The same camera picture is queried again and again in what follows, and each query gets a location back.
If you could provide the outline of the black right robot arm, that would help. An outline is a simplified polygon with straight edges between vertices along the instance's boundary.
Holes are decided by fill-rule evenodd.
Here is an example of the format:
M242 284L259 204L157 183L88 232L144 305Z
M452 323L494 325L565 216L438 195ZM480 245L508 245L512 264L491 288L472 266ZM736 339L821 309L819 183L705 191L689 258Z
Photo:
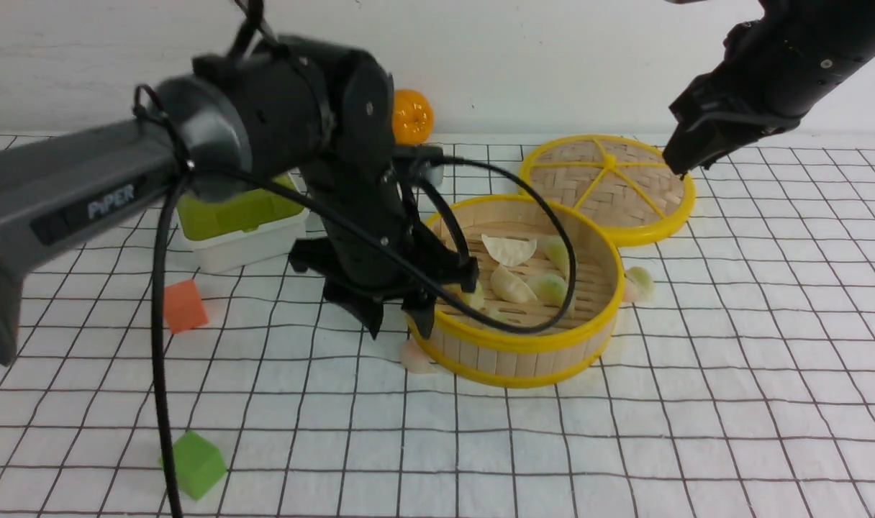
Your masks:
M734 26L723 59L670 105L677 127L663 158L675 175L709 168L790 132L875 57L875 1L763 1Z

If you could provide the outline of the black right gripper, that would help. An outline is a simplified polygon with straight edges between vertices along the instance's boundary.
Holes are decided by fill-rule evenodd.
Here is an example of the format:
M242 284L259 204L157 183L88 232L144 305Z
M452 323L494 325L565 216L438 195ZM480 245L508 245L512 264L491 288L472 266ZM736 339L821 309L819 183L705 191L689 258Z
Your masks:
M763 137L799 126L802 114L774 106L761 78L770 70L763 60L779 49L777 38L779 29L769 21L737 24L723 42L722 61L695 76L671 102L676 128L663 158L674 175L709 168Z

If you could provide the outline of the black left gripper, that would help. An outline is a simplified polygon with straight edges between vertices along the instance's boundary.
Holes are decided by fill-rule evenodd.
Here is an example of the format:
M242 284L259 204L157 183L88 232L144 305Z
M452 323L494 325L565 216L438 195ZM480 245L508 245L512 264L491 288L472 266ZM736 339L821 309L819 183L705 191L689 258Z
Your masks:
M413 186L395 173L394 79L366 50L285 35L249 56L233 48L195 57L193 73L237 112L247 172L297 168L310 198L331 211L325 238L295 244L293 267L322 275L323 298L373 339L389 299L401 299L410 328L429 339L435 295L425 282L471 292L478 268L463 246L448 249L421 223Z

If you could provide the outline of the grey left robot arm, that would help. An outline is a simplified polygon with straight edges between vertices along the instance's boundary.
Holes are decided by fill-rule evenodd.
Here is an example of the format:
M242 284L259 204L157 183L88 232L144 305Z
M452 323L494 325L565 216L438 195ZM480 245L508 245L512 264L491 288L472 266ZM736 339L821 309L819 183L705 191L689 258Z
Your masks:
M400 184L427 186L433 145L396 145L394 80L365 50L297 36L249 57L202 55L157 86L131 119L0 151L0 364L17 354L27 275L165 198L226 202L298 170L325 238L297 240L297 272L378 334L383 303L402 299L425 337L435 287L473 291L478 268L417 216Z

